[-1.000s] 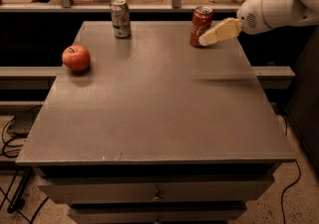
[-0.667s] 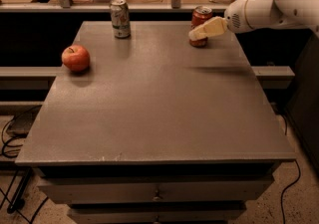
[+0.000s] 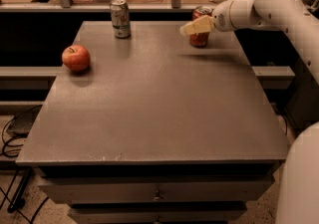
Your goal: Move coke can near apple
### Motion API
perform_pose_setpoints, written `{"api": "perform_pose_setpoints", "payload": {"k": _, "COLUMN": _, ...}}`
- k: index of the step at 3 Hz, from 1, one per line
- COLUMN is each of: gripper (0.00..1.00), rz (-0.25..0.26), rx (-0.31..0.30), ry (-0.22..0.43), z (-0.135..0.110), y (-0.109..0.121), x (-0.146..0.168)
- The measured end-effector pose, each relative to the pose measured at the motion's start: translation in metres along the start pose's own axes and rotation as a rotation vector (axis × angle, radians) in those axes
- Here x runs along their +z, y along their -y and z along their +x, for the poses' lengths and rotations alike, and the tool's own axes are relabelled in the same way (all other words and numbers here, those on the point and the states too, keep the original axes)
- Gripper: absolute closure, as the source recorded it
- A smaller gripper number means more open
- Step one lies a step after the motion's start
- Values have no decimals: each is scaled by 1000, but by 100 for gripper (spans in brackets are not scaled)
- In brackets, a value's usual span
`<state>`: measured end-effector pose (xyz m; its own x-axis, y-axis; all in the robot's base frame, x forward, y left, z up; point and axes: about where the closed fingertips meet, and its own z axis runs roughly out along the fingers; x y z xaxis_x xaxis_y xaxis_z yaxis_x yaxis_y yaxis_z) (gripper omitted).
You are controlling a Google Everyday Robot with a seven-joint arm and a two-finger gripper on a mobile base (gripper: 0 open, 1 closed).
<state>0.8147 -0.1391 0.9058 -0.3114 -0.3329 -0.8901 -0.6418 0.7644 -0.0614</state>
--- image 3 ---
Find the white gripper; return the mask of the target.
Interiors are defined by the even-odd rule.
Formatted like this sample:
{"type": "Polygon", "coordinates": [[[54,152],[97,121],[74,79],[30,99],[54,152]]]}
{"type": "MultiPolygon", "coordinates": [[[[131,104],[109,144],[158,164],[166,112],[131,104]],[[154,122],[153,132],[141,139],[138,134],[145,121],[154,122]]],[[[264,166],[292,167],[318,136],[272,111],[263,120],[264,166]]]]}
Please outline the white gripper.
{"type": "Polygon", "coordinates": [[[253,8],[254,0],[227,0],[218,4],[212,11],[212,17],[204,15],[179,28],[183,36],[209,33],[215,28],[221,32],[238,29],[252,29],[257,25],[258,15],[253,8]]]}

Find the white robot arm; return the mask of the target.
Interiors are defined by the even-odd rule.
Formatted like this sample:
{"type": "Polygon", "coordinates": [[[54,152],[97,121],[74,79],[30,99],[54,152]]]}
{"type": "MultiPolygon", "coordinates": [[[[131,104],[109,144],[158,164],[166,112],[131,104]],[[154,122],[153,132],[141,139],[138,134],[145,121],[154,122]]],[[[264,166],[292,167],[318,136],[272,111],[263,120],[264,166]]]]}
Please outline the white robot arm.
{"type": "MultiPolygon", "coordinates": [[[[319,21],[302,0],[227,0],[210,16],[182,26],[183,35],[238,29],[283,32],[319,81],[319,21]]],[[[319,122],[308,126],[292,143],[281,177],[275,224],[318,224],[319,122]]]]}

